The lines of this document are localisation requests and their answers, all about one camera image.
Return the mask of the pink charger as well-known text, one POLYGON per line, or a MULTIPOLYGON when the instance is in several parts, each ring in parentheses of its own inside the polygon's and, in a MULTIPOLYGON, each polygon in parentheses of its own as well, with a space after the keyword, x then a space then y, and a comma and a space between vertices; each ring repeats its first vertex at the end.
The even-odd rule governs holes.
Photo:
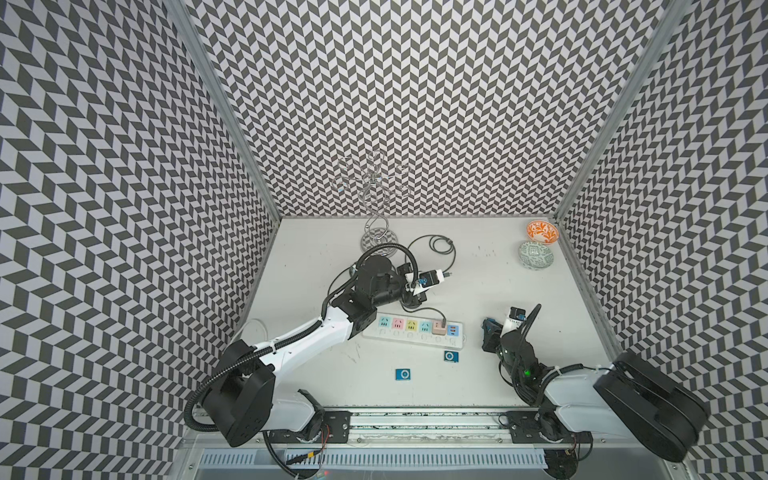
POLYGON ((432 322, 432 333, 434 335, 445 336, 447 332, 446 328, 447 326, 444 325, 441 321, 432 322))

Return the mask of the teal mp3 player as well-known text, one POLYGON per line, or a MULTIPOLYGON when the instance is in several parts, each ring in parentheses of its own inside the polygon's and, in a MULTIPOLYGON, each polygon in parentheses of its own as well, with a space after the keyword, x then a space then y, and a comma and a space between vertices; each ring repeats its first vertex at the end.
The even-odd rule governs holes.
POLYGON ((503 326, 492 318, 485 318, 482 323, 482 328, 485 335, 498 335, 503 326))

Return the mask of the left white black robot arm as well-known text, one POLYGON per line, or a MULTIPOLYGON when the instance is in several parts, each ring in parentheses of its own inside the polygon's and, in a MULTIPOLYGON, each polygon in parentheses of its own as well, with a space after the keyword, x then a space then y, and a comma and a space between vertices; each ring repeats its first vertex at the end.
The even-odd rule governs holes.
POLYGON ((281 395, 279 385, 296 368, 371 326, 379 307, 420 305, 427 290, 447 276, 440 269, 421 270, 410 249, 401 244, 370 248, 354 263, 350 277, 326 295, 316 319, 272 340, 231 342, 212 373, 186 400, 185 425, 196 432, 218 432, 232 447, 273 432, 289 432, 305 442, 317 440, 327 430, 324 407, 304 389, 281 395), (394 266, 383 254, 388 248, 402 252, 405 263, 394 266))

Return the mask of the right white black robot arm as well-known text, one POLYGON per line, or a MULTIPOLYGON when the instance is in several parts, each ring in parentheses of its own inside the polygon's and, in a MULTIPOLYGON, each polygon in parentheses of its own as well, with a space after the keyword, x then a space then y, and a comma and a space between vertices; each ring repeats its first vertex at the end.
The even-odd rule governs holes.
POLYGON ((607 367, 542 363, 528 339, 540 311, 511 308, 504 322, 481 323, 482 350, 496 356, 501 379, 534 409, 540 436, 552 443, 578 434, 634 439, 663 460, 684 460, 710 407, 630 351, 607 367))

